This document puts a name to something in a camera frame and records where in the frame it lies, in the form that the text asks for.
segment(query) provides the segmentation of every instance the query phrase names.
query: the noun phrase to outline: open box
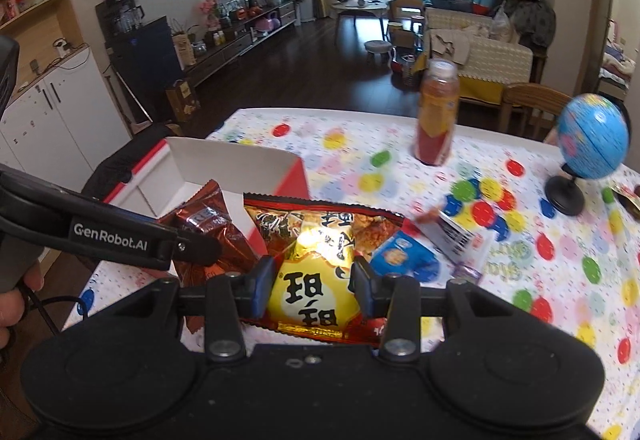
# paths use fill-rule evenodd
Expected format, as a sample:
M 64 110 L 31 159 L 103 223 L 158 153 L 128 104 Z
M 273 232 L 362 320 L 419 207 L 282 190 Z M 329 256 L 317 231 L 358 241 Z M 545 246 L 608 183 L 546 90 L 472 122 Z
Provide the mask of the open box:
M 131 181 L 118 184 L 104 201 L 158 218 L 187 201 L 211 179 L 220 185 L 229 216 L 258 256 L 266 254 L 266 247 L 244 210 L 242 194 L 309 198 L 302 159 L 293 153 L 168 137 L 135 166 Z

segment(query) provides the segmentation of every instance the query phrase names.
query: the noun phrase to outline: drawer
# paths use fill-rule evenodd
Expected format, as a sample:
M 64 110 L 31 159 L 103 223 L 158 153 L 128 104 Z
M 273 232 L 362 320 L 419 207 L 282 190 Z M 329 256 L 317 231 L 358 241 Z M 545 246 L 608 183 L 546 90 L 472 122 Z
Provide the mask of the drawer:
M 197 86 L 202 83 L 207 77 L 213 74 L 213 72 L 225 64 L 225 61 L 226 59 L 222 55 L 222 52 L 217 52 L 213 56 L 210 56 L 210 58 L 205 59 L 188 72 L 187 77 L 189 78 L 189 83 L 192 86 Z
M 229 61 L 230 59 L 234 58 L 248 46 L 251 46 L 250 34 L 242 36 L 242 38 L 238 38 L 233 43 L 230 43 L 228 46 L 225 46 L 225 48 L 222 51 L 222 54 L 225 55 L 225 61 Z
M 284 26 L 291 23 L 295 19 L 296 19 L 296 11 L 291 11 L 290 13 L 283 14 L 280 17 L 280 21 Z
M 281 5 L 278 7 L 278 13 L 280 17 L 283 17 L 285 14 L 292 13 L 296 10 L 296 5 L 293 2 L 289 2 L 288 4 Z

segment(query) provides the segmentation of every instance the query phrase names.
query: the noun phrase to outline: blue snack package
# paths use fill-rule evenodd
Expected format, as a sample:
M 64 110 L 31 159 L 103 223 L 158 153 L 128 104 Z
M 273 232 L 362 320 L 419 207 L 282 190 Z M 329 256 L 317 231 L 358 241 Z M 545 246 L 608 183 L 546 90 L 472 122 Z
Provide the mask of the blue snack package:
M 440 262 L 411 236 L 398 231 L 379 246 L 369 262 L 377 274 L 398 273 L 428 283 L 438 277 Z

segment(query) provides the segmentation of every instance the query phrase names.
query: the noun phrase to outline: polka dot tablecloth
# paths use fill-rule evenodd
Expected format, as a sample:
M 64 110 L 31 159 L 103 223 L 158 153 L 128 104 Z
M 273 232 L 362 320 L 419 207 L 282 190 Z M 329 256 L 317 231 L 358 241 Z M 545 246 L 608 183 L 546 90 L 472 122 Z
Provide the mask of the polka dot tablecloth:
M 633 190 L 640 175 L 622 166 L 610 178 L 579 181 L 586 207 L 555 211 L 545 180 L 560 171 L 558 150 L 492 132 L 459 128 L 442 167 L 412 154 L 415 120 L 327 110 L 239 110 L 209 139 L 298 154 L 312 198 L 386 208 L 407 216 L 436 204 L 467 229 L 497 231 L 481 286 L 598 353 L 606 383 L 590 426 L 606 440 L 640 438 L 640 224 L 616 202 L 613 180 Z M 451 266 L 432 286 L 444 286 Z M 92 311 L 150 282 L 138 269 L 103 262 L 82 297 Z M 79 320 L 75 313 L 67 324 Z M 245 330 L 249 343 L 280 341 Z M 423 318 L 423 349 L 442 339 Z M 202 336 L 186 334 L 192 348 Z M 287 341 L 300 341 L 296 338 Z

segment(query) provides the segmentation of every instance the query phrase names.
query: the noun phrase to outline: stool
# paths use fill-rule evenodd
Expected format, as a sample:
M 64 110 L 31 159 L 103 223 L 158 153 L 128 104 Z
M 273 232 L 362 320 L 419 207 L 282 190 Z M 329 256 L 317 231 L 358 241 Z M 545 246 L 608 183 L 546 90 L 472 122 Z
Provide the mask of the stool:
M 418 34 L 422 35 L 422 26 L 424 25 L 424 16 L 416 14 L 411 17 L 411 27 L 409 30 L 414 32 L 414 24 L 418 24 Z
M 391 45 L 391 43 L 383 42 L 382 40 L 371 40 L 364 44 L 364 48 L 367 51 L 367 61 L 369 61 L 369 59 L 373 59 L 373 61 L 375 61 L 376 54 L 379 54 L 380 56 L 386 54 L 387 59 L 391 59 L 391 51 L 394 46 Z
M 391 41 L 391 33 L 394 30 L 402 30 L 402 22 L 388 22 L 386 24 L 386 38 Z

